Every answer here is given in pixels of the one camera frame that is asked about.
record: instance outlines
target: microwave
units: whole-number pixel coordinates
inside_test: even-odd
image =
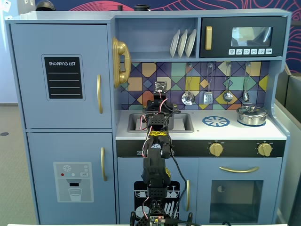
[[[282,56],[287,17],[202,18],[200,57]]]

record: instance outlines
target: sink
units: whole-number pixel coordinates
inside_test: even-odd
[[[130,133],[145,133],[140,131],[141,114],[130,114],[128,119],[127,131]],[[190,115],[187,113],[175,114],[174,128],[169,130],[170,133],[192,133],[194,131]]]

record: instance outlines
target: play kitchen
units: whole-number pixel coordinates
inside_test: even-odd
[[[142,218],[150,203],[141,115],[161,98],[155,114],[176,112],[167,129],[186,180],[166,159],[164,211],[204,225],[275,223],[289,132],[274,100],[290,20],[279,9],[244,9],[6,21],[37,222]],[[155,93],[158,84],[166,92]]]

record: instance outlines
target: microwave window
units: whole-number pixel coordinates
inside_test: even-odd
[[[231,46],[270,46],[272,27],[233,27]]]

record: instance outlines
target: white plate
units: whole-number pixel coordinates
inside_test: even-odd
[[[180,58],[182,57],[182,54],[184,52],[186,40],[187,40],[187,29],[184,31],[184,34],[181,36],[179,46],[178,46],[178,54]]]
[[[196,31],[196,29],[194,29],[187,40],[187,44],[186,44],[186,48],[185,48],[185,53],[186,53],[187,57],[189,57],[192,52],[194,41],[196,39],[196,34],[197,34],[197,31]]]
[[[171,41],[171,46],[170,46],[170,51],[169,51],[171,57],[174,57],[175,51],[178,46],[179,36],[180,36],[180,29],[177,31],[177,33],[174,35],[173,40]]]

